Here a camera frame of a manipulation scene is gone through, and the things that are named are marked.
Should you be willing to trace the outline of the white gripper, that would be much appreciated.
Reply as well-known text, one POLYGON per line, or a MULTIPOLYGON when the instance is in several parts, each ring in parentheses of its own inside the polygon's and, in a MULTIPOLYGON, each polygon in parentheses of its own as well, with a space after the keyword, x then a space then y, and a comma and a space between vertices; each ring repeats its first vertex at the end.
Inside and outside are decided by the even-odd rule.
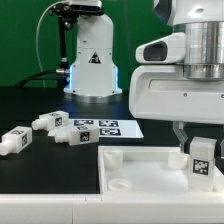
POLYGON ((185 122, 224 124, 224 81, 186 79, 178 65, 140 66, 131 78, 129 110, 135 118, 174 121, 184 151, 185 122))

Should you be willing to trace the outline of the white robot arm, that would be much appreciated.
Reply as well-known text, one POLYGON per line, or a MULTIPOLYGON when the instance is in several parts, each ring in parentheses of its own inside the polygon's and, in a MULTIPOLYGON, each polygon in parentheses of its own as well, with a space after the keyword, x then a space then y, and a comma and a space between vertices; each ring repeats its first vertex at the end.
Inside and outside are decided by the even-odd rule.
POLYGON ((166 120, 181 145, 187 123, 224 126, 224 0, 153 0, 173 33, 136 49, 129 110, 166 120))

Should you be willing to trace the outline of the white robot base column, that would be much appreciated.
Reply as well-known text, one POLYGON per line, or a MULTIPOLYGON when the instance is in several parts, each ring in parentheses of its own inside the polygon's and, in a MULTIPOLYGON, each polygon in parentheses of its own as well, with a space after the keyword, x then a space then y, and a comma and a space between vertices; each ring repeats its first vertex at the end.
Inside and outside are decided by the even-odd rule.
POLYGON ((118 68, 112 60, 113 28, 107 15, 79 17, 76 59, 70 66, 70 82, 64 88, 70 99, 106 103, 122 93, 118 68))

